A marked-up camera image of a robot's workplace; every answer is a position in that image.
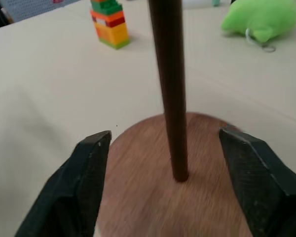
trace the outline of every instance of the white string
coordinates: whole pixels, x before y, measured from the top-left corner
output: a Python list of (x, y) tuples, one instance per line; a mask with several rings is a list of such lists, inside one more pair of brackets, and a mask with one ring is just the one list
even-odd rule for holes
[(246, 39), (248, 42), (255, 44), (256, 46), (260, 47), (265, 52), (272, 53), (276, 50), (276, 47), (274, 47), (274, 46), (267, 45), (267, 44), (260, 44), (260, 43), (256, 42), (255, 40), (253, 40), (250, 36), (249, 28), (246, 29)]

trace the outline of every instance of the green lego brick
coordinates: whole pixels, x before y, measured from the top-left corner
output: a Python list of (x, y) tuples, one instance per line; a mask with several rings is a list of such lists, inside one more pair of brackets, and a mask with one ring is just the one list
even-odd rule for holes
[(119, 3), (117, 3), (115, 0), (109, 0), (109, 2), (111, 2), (108, 5), (109, 7), (102, 8), (101, 3), (96, 2), (96, 1), (91, 1), (92, 9), (95, 12), (98, 12), (98, 13), (106, 15), (106, 16), (112, 15), (114, 13), (117, 13), (117, 12), (123, 10), (123, 6)]
[(112, 43), (106, 41), (105, 39), (99, 38), (99, 40), (100, 40), (102, 43), (105, 43), (106, 45), (111, 46), (112, 48), (115, 48), (115, 49), (122, 48), (122, 47), (128, 45), (129, 42), (130, 42), (130, 40), (128, 39), (128, 40), (126, 40), (126, 41), (124, 41), (124, 42), (122, 42), (122, 43), (119, 43), (119, 44), (117, 44), (117, 45), (114, 45), (114, 44), (112, 44)]

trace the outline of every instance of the stuffed animal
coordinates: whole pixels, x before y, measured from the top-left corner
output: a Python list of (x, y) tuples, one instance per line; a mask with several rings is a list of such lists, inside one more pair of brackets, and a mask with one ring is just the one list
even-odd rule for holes
[(264, 43), (296, 26), (296, 0), (237, 0), (222, 23), (226, 32)]

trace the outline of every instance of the table surface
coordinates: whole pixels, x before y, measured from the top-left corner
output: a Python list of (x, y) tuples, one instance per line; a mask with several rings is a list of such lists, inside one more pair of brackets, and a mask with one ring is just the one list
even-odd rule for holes
[[(89, 2), (0, 28), (0, 236), (85, 136), (163, 112), (145, 0), (120, 1), (132, 42), (100, 43)], [(184, 11), (187, 110), (265, 140), (296, 172), (296, 29), (265, 53), (225, 37), (227, 4)]]

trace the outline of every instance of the yellow lego brick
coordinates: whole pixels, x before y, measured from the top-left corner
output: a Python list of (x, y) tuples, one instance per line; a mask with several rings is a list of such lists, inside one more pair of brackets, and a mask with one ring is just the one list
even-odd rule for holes
[(114, 45), (117, 45), (121, 42), (128, 40), (128, 32), (127, 32), (127, 27), (125, 23), (112, 28), (105, 25), (98, 24), (96, 22), (94, 23), (94, 25), (96, 29), (101, 32), (102, 35), (106, 35), (106, 36), (108, 35), (109, 40), (106, 37), (106, 41)]

